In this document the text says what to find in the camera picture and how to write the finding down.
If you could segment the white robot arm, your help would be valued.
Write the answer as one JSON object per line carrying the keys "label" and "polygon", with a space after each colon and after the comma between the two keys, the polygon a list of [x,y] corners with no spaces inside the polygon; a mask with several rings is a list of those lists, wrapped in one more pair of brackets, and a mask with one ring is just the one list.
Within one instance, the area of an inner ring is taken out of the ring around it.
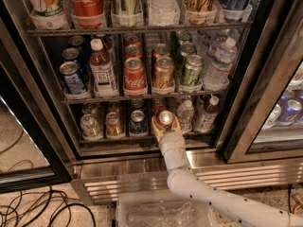
{"label": "white robot arm", "polygon": [[220,190],[199,180],[190,166],[185,139],[178,129],[179,122],[174,122],[176,126],[167,131],[158,124],[156,116],[151,119],[152,130],[169,174],[167,185],[172,194],[208,205],[241,227],[303,227],[303,218],[298,215]]}

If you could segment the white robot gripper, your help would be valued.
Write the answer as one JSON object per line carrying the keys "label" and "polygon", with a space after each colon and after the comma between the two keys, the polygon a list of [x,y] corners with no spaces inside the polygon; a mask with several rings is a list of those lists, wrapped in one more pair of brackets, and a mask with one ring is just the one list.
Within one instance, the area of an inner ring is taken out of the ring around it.
{"label": "white robot gripper", "polygon": [[159,141],[159,148],[164,157],[167,171],[177,168],[189,168],[189,161],[186,153],[185,139],[180,130],[180,123],[177,116],[173,117],[171,129],[173,131],[164,134],[164,128],[157,122],[157,116],[151,119],[153,134]]}

